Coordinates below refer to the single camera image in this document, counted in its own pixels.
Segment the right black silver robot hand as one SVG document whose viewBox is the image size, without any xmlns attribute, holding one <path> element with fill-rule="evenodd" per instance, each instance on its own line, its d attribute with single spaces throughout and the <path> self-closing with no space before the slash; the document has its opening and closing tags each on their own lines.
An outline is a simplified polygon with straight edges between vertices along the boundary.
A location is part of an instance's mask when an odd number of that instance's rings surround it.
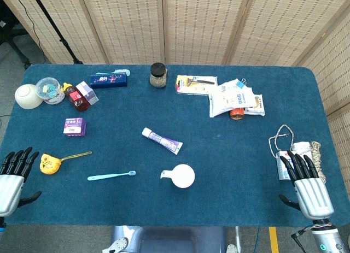
<svg viewBox="0 0 350 253">
<path fill-rule="evenodd" d="M 328 219 L 334 213 L 334 207 L 324 181 L 319 177 L 313 161 L 307 156 L 287 152 L 290 160 L 280 159 L 289 174 L 294 187 L 297 202 L 280 194 L 280 200 L 289 207 L 302 212 L 310 220 Z"/>
</svg>

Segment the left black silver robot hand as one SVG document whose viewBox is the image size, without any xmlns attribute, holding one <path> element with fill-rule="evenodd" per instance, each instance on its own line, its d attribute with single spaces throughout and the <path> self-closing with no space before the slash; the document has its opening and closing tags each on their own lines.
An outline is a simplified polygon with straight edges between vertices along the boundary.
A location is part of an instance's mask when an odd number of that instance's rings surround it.
<svg viewBox="0 0 350 253">
<path fill-rule="evenodd" d="M 1 160 L 1 218 L 13 214 L 15 210 L 36 201 L 41 192 L 31 197 L 22 198 L 22 189 L 31 172 L 33 163 L 39 152 L 32 152 L 32 147 L 18 152 L 10 152 Z"/>
</svg>

